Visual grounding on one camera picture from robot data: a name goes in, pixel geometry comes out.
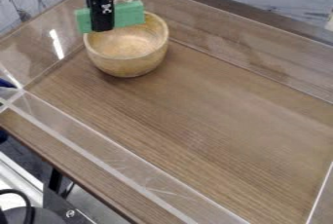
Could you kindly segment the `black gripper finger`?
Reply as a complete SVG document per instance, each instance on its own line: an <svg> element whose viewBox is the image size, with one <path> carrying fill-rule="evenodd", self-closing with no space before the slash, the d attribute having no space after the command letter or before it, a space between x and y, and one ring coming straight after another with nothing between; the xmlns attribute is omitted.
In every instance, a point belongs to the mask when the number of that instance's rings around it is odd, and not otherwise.
<svg viewBox="0 0 333 224"><path fill-rule="evenodd" d="M91 29L95 32L112 30L115 27L114 0L86 0L91 16Z"/></svg>

